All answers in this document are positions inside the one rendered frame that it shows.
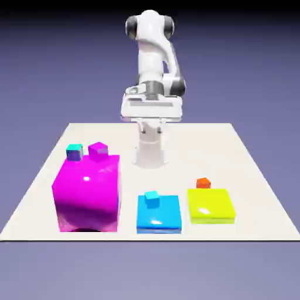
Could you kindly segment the large blue box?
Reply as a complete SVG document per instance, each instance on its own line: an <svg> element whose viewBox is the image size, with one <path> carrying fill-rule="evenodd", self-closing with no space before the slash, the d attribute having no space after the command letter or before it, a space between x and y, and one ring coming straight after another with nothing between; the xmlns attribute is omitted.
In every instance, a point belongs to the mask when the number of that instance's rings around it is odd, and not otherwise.
<svg viewBox="0 0 300 300"><path fill-rule="evenodd" d="M144 195L138 196L137 233L180 234L182 218L179 198L162 195L156 204L148 204Z"/></svg>

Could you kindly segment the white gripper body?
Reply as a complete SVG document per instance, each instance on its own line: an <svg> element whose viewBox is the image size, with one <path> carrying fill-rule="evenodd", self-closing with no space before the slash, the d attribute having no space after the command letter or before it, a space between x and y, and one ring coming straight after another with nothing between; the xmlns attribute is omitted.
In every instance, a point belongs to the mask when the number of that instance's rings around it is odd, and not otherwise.
<svg viewBox="0 0 300 300"><path fill-rule="evenodd" d="M158 94L156 100L147 100L145 94L124 94L121 119L125 122L156 119L179 122L182 118L182 104L182 98L176 96Z"/></svg>

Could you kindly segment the large yellow box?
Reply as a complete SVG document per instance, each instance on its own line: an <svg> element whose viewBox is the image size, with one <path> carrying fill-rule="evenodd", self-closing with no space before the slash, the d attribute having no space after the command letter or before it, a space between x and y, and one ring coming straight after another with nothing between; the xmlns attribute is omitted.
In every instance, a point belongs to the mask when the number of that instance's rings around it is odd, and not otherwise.
<svg viewBox="0 0 300 300"><path fill-rule="evenodd" d="M234 224L236 211L226 189L188 189L192 224Z"/></svg>

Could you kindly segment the small teal cube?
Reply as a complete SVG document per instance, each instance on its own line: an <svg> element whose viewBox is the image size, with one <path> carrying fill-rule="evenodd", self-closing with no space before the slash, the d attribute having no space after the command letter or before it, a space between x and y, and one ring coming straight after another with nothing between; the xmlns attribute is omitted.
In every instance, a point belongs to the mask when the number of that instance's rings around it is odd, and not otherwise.
<svg viewBox="0 0 300 300"><path fill-rule="evenodd" d="M66 148L66 158L68 161L81 161L83 157L82 144L68 144Z"/></svg>

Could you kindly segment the large magenta box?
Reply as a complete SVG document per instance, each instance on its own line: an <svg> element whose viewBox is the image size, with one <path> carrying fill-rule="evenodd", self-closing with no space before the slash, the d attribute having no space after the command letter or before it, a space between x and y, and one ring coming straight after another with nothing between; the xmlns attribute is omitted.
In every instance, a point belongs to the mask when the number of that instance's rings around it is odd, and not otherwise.
<svg viewBox="0 0 300 300"><path fill-rule="evenodd" d="M120 157L65 160L52 192L61 232L79 229L116 232L120 213Z"/></svg>

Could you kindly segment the small magenta cube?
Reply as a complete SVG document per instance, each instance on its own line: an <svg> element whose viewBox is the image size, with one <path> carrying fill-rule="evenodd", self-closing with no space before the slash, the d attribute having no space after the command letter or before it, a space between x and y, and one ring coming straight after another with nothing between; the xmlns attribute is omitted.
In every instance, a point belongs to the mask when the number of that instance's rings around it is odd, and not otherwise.
<svg viewBox="0 0 300 300"><path fill-rule="evenodd" d="M96 142L88 146L88 157L92 161L103 161L107 159L108 154L108 146L102 142Z"/></svg>

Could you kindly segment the small blue cube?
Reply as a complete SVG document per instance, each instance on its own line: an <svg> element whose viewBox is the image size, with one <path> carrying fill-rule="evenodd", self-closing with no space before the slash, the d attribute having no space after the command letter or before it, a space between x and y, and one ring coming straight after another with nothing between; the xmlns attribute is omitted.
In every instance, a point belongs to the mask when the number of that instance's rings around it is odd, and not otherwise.
<svg viewBox="0 0 300 300"><path fill-rule="evenodd" d="M147 191L145 192L144 196L145 196L145 204L147 208L154 209L159 207L160 196L157 191L155 190Z"/></svg>

